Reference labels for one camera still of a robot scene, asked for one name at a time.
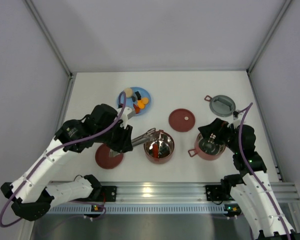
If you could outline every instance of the white table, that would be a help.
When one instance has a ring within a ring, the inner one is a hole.
[[[198,127],[210,124],[215,118],[206,95],[226,95],[235,101],[241,110],[253,102],[246,124],[255,129],[256,151],[263,158],[270,182],[278,182],[278,175],[268,146],[262,121],[245,71],[170,71],[170,72],[100,72],[78,73],[70,97],[65,120],[81,119],[91,113],[98,104],[117,108],[118,94],[128,87],[142,87],[152,97],[151,109],[146,114],[135,116],[132,137],[137,137],[150,128],[162,129],[175,142],[172,159],[165,164],[153,164],[147,160],[142,146],[124,155],[119,166],[102,169],[95,161],[99,144],[85,149],[79,157],[65,166],[53,180],[72,181],[78,174],[93,174],[101,182],[219,182],[226,175],[237,174],[229,149],[215,161],[206,161],[198,156],[189,157],[199,133]],[[170,113],[178,108],[189,109],[196,118],[189,132],[174,131],[169,123]],[[232,122],[233,118],[222,118]]]

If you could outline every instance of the gray wall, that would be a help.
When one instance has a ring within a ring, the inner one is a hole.
[[[284,0],[33,0],[74,72],[246,69]]]
[[[252,73],[278,161],[300,194],[300,0],[293,2]]]
[[[67,76],[21,0],[0,0],[0,186],[20,177],[52,138]],[[0,210],[6,199],[0,191]],[[9,208],[4,222],[16,219]],[[20,225],[0,228],[16,239]]]

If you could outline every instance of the plate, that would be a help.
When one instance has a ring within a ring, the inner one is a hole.
[[[150,107],[152,105],[152,99],[151,99],[151,96],[150,96],[149,92],[147,90],[143,89],[142,87],[133,86],[133,87],[130,87],[130,88],[133,90],[134,93],[139,92],[140,95],[141,95],[141,98],[148,98],[149,99],[149,103],[147,105],[145,105],[144,109],[140,109],[140,112],[138,114],[136,114],[136,116],[145,114],[150,109]],[[121,96],[121,103],[123,103],[123,102],[124,102],[124,96]],[[116,99],[116,104],[119,105],[119,95]],[[128,97],[126,99],[126,106],[127,107],[135,109],[134,104],[137,105],[136,102],[132,101],[131,97]]]

